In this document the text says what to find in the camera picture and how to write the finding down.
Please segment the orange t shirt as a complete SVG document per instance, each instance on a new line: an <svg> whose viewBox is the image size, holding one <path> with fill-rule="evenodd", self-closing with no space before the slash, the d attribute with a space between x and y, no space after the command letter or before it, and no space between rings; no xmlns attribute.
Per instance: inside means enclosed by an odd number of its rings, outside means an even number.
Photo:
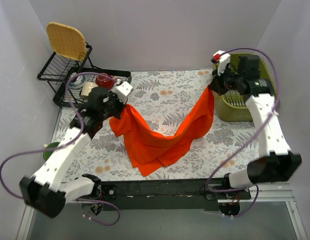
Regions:
<svg viewBox="0 0 310 240"><path fill-rule="evenodd" d="M123 137L132 167L146 177L161 167L176 163L191 148L193 140L202 138L214 120L215 99L206 88L173 136L164 136L150 129L146 120L130 104L120 118L109 120L116 137Z"/></svg>

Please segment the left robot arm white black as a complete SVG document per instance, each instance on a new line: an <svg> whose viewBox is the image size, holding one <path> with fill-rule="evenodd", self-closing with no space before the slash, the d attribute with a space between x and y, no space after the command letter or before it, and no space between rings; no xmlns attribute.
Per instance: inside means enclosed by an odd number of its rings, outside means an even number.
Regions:
<svg viewBox="0 0 310 240"><path fill-rule="evenodd" d="M24 202L42 214L55 218L67 203L84 198L85 201L100 200L103 190L101 180L86 173L63 183L62 180L77 155L94 138L108 118L120 118L132 86L124 84L108 90L95 87L87 101L77 107L77 113L65 132L58 148L32 177L19 182Z"/></svg>

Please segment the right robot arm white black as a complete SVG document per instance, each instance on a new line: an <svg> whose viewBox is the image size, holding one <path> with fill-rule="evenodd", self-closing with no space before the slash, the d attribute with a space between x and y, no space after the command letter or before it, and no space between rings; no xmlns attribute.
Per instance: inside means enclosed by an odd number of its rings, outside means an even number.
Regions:
<svg viewBox="0 0 310 240"><path fill-rule="evenodd" d="M209 88L219 96L236 91L243 97L258 135L259 158L242 170L225 174L220 186L207 183L207 190L221 192L225 198L232 199L254 184L288 181L301 165L302 158L292 152L285 140L275 110L276 92L272 81L262 77L260 57L241 55L234 66L231 55L219 50L211 62L216 67Z"/></svg>

